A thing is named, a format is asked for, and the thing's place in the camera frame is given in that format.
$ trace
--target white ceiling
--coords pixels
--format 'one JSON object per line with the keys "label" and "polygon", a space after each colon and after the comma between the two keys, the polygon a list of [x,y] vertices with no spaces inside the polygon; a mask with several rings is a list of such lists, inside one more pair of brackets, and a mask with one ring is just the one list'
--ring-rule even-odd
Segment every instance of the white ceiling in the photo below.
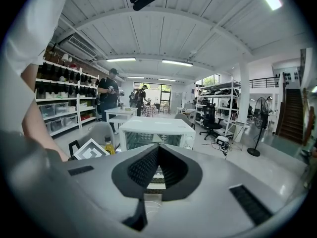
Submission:
{"label": "white ceiling", "polygon": [[[98,64],[117,68],[121,76],[152,75],[193,82],[249,61],[295,47],[308,47],[304,24],[288,0],[272,11],[265,0],[156,0],[133,11],[129,0],[67,0],[62,12],[94,44]],[[53,40],[73,34],[62,20]],[[107,58],[136,57],[109,63]],[[163,64],[189,61],[193,67]]]}

